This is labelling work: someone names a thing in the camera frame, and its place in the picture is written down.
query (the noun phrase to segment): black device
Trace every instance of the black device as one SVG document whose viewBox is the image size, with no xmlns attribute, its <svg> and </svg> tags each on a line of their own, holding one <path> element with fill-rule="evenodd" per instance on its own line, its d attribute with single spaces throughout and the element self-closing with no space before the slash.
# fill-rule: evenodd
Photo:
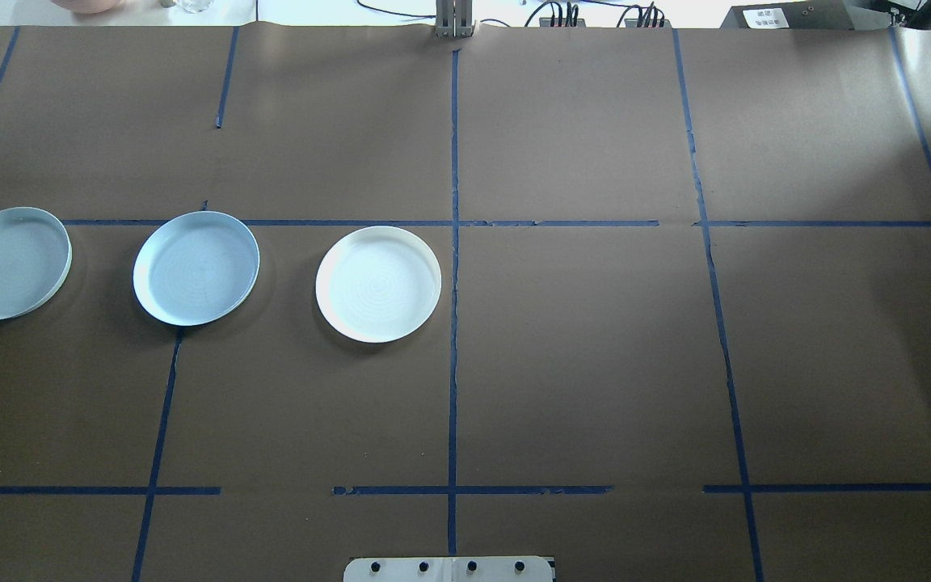
<svg viewBox="0 0 931 582">
<path fill-rule="evenodd" d="M 868 0 L 813 0 L 732 6 L 721 28 L 877 30 L 891 26 L 889 12 L 871 10 L 868 5 Z M 771 18 L 766 16 L 766 11 L 771 12 Z M 783 18 L 776 18 L 776 11 L 781 11 Z M 770 23 L 757 25 L 757 22 Z"/>
</svg>

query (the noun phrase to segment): glass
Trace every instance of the glass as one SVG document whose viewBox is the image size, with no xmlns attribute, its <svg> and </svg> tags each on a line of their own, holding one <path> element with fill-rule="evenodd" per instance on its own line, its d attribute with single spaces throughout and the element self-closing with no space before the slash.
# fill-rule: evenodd
<svg viewBox="0 0 931 582">
<path fill-rule="evenodd" d="M 214 4 L 214 0 L 178 0 L 179 6 L 186 12 L 193 12 L 193 14 L 206 11 L 211 4 Z"/>
</svg>

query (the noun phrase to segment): plate rim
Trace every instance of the plate rim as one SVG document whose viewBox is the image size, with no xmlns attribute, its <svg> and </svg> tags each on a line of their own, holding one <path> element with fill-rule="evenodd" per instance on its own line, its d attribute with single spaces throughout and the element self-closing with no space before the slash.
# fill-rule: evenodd
<svg viewBox="0 0 931 582">
<path fill-rule="evenodd" d="M 322 285 L 328 283 L 332 279 L 333 272 L 333 263 L 336 261 L 335 252 L 341 247 L 348 244 L 348 239 L 353 240 L 356 237 L 363 236 L 361 233 L 364 232 L 398 232 L 399 233 L 399 242 L 404 242 L 403 236 L 407 235 L 409 237 L 409 242 L 411 243 L 411 248 L 417 251 L 422 255 L 426 263 L 432 265 L 436 269 L 436 293 L 433 303 L 429 306 L 428 313 L 426 317 L 416 325 L 409 329 L 409 331 L 404 331 L 403 334 L 392 336 L 392 338 L 377 338 L 375 335 L 363 334 L 359 332 L 357 328 L 351 327 L 351 325 L 343 325 L 340 323 L 340 319 L 336 317 L 335 310 L 332 308 L 332 302 L 322 301 Z M 433 312 L 436 310 L 437 303 L 440 303 L 440 294 L 444 290 L 444 273 L 440 269 L 440 261 L 436 258 L 436 253 L 433 253 L 433 248 L 429 246 L 429 243 L 425 242 L 422 237 L 418 236 L 414 232 L 411 232 L 408 229 L 403 229 L 400 227 L 394 227 L 391 225 L 373 225 L 365 228 L 359 228 L 348 234 L 341 236 L 337 242 L 332 244 L 332 247 L 329 247 L 329 250 L 326 251 L 322 261 L 318 263 L 318 272 L 314 276 L 314 301 L 318 305 L 318 310 L 321 310 L 322 317 L 329 323 L 330 327 L 338 331 L 341 335 L 347 336 L 352 340 L 358 340 L 358 342 L 366 344 L 387 344 L 390 342 L 395 342 L 395 340 L 400 340 L 406 338 L 406 336 L 414 334 L 419 328 L 422 327 L 429 318 L 432 317 Z"/>
<path fill-rule="evenodd" d="M 21 312 L 2 316 L 0 317 L 0 321 L 25 316 L 25 314 L 29 314 L 33 312 L 33 310 L 36 310 L 45 305 L 45 303 L 47 303 L 49 299 L 52 299 L 63 287 L 64 281 L 66 281 L 67 276 L 70 274 L 70 265 L 74 261 L 74 245 L 70 241 L 70 232 L 67 232 L 66 226 L 63 225 L 63 222 L 60 221 L 55 214 L 52 214 L 45 209 L 38 209 L 34 206 L 11 206 L 8 207 L 8 209 L 0 210 L 0 218 L 6 217 L 7 214 L 19 214 L 21 217 L 23 215 L 29 215 L 29 217 L 30 215 L 36 215 L 38 218 L 40 218 L 40 220 L 45 221 L 47 224 L 51 225 L 56 232 L 63 233 L 63 239 L 67 243 L 67 257 L 66 261 L 63 263 L 63 269 L 60 270 L 59 276 L 56 277 L 56 281 L 52 288 L 49 289 L 49 291 L 45 292 L 45 294 L 42 295 L 37 302 L 34 302 L 33 305 L 26 306 L 25 309 L 21 310 Z"/>
<path fill-rule="evenodd" d="M 199 215 L 199 217 L 202 217 L 202 215 L 212 215 L 212 217 L 218 218 L 219 220 L 218 224 L 229 225 L 230 227 L 233 227 L 234 230 L 238 230 L 240 233 L 245 233 L 247 235 L 249 242 L 254 244 L 254 258 L 255 258 L 254 275 L 249 277 L 249 283 L 246 287 L 246 291 L 244 292 L 243 295 L 240 296 L 240 298 L 235 303 L 233 303 L 232 306 L 229 306 L 229 308 L 226 308 L 225 310 L 223 310 L 223 312 L 219 314 L 214 314 L 209 319 L 204 319 L 204 320 L 197 319 L 197 320 L 188 321 L 185 319 L 176 318 L 174 317 L 173 314 L 171 314 L 170 312 L 167 312 L 167 310 L 164 310 L 164 309 L 160 309 L 160 310 L 151 309 L 151 305 L 159 306 L 158 302 L 151 301 L 151 299 L 153 298 L 153 294 L 150 292 L 150 288 L 149 288 L 149 280 L 150 280 L 149 273 L 151 272 L 152 269 L 149 268 L 149 266 L 147 265 L 147 268 L 145 269 L 145 284 L 140 285 L 140 281 L 141 281 L 140 265 L 141 263 L 151 262 L 153 260 L 153 257 L 150 257 L 149 250 L 148 250 L 148 246 L 152 242 L 153 237 L 163 236 L 163 235 L 160 235 L 160 232 L 162 232 L 163 229 L 165 229 L 168 225 L 173 225 L 173 222 L 189 221 L 189 220 L 192 220 L 191 217 L 197 217 L 197 215 Z M 145 241 L 143 242 L 143 244 L 141 244 L 141 247 L 139 248 L 139 254 L 136 255 L 136 260 L 134 260 L 133 262 L 132 287 L 133 287 L 134 294 L 136 294 L 136 299 L 139 301 L 139 305 L 141 306 L 141 308 L 143 308 L 143 310 L 146 313 L 150 314 L 150 316 L 152 316 L 154 319 L 157 319 L 158 321 L 163 321 L 163 323 L 166 323 L 166 324 L 177 325 L 177 327 L 196 327 L 196 325 L 204 325 L 212 321 L 217 321 L 218 319 L 225 317 L 227 314 L 232 313 L 233 310 L 236 310 L 236 308 L 238 308 L 238 306 L 243 305 L 243 302 L 246 301 L 246 299 L 251 295 L 251 291 L 254 290 L 256 283 L 258 283 L 258 275 L 260 272 L 261 272 L 261 246 L 258 244 L 258 239 L 254 236 L 254 232 L 252 232 L 251 229 L 249 229 L 249 227 L 247 227 L 247 225 L 245 225 L 243 221 L 240 221 L 239 218 L 233 217 L 232 214 L 219 213 L 219 211 L 217 210 L 196 210 L 196 211 L 192 211 L 192 213 L 179 214 L 178 217 L 174 217 L 174 218 L 171 218 L 167 222 L 163 222 L 163 224 L 160 225 L 158 228 L 156 228 L 156 230 L 154 230 L 151 233 L 151 235 L 149 235 L 148 237 L 145 237 Z"/>
</svg>

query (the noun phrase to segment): label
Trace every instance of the label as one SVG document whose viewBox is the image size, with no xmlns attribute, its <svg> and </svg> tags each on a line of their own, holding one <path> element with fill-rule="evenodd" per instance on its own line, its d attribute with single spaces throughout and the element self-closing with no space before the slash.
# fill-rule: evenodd
<svg viewBox="0 0 931 582">
<path fill-rule="evenodd" d="M 781 8 L 757 8 L 754 11 L 742 11 L 749 28 L 788 28 L 786 13 Z"/>
</svg>

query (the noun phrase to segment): white mounting plate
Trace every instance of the white mounting plate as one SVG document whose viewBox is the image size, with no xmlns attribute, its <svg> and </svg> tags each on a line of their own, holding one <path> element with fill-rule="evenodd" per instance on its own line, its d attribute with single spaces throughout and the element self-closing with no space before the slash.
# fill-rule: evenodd
<svg viewBox="0 0 931 582">
<path fill-rule="evenodd" d="M 378 571 L 373 571 L 373 564 Z M 419 564 L 426 563 L 426 571 Z M 469 570 L 476 563 L 476 570 Z M 524 570 L 517 571 L 516 563 Z M 538 556 L 458 556 L 417 559 L 355 559 L 343 570 L 343 582 L 554 582 L 555 570 Z"/>
</svg>

